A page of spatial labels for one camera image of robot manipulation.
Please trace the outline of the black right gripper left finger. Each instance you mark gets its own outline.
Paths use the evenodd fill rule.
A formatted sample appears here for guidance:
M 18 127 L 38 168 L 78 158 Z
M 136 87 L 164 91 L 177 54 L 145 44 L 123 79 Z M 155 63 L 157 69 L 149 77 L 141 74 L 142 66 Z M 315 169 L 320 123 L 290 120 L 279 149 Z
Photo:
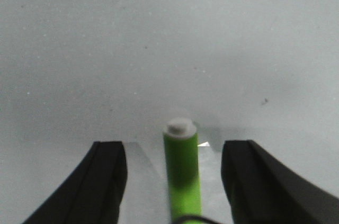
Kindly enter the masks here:
M 123 143 L 96 141 L 25 223 L 118 223 L 127 176 Z

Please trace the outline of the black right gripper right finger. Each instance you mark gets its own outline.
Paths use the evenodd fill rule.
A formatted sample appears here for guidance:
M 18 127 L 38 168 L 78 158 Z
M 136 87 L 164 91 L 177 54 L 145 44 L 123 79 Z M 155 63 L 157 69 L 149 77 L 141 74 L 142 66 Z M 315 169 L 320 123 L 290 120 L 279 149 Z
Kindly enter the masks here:
M 227 140 L 221 179 L 234 223 L 338 223 L 338 198 L 253 140 Z

